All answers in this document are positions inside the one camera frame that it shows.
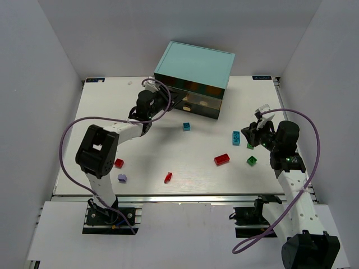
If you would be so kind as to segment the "long red lego brick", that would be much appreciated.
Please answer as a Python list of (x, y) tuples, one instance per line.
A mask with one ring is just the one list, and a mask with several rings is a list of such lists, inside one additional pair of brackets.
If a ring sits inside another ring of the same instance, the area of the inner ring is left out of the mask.
[(220, 166), (230, 162), (230, 157), (228, 154), (219, 155), (214, 158), (214, 162), (217, 166)]

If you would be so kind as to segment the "small red slope lego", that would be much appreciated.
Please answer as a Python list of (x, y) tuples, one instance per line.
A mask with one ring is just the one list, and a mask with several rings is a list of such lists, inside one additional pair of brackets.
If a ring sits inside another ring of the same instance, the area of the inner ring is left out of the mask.
[(168, 182), (171, 181), (172, 179), (172, 172), (169, 172), (166, 176), (165, 176), (165, 179), (164, 179), (164, 183), (167, 184)]

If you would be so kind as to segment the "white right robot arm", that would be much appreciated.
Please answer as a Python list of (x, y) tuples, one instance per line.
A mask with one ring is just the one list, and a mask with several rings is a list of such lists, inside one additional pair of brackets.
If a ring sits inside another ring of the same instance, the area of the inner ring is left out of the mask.
[(252, 122), (242, 129), (247, 142), (270, 152), (270, 166), (281, 185), (288, 205), (276, 197), (261, 197), (261, 215), (282, 241), (285, 268), (332, 268), (340, 250), (337, 236), (329, 235), (305, 186), (306, 167), (297, 152), (300, 128), (284, 120), (274, 128), (270, 120)]

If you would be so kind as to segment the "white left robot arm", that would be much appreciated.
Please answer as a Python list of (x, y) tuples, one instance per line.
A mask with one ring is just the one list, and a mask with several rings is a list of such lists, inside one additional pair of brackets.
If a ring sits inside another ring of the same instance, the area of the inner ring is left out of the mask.
[(75, 156), (76, 164), (85, 173), (94, 194), (94, 206), (105, 209), (105, 205), (117, 209), (118, 199), (113, 192), (110, 172), (114, 166), (118, 145), (145, 135), (152, 120), (160, 111), (170, 111), (185, 98), (184, 93), (142, 90), (136, 106), (130, 110), (129, 120), (133, 123), (116, 123), (107, 127), (91, 125)]

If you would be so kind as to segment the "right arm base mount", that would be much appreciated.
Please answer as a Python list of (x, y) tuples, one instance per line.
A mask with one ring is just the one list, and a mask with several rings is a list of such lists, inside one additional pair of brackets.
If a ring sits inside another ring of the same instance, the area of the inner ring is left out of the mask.
[(282, 204), (277, 196), (259, 195), (251, 207), (234, 207), (228, 218), (235, 221), (236, 238), (250, 238), (265, 232), (270, 224), (262, 215), (263, 205), (273, 202)]

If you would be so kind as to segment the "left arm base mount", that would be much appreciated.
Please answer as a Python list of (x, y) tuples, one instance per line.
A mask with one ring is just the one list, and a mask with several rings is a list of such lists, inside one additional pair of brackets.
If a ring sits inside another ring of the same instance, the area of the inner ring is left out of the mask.
[(136, 207), (120, 207), (119, 210), (124, 214), (130, 226), (128, 226), (126, 220), (116, 212), (110, 211), (109, 216), (107, 216), (88, 206), (82, 233), (91, 235), (136, 234), (141, 223), (141, 209)]

